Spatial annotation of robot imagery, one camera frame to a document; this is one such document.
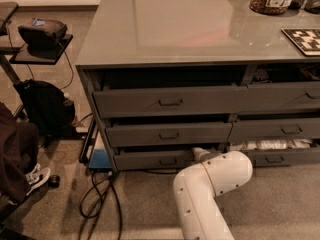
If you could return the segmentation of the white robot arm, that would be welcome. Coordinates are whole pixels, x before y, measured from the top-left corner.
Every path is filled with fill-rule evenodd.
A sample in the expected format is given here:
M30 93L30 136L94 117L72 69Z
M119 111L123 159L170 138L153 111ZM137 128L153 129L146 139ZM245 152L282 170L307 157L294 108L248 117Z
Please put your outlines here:
M173 193L184 240L234 240L215 197L246 184L252 177L251 160L230 151L181 170Z

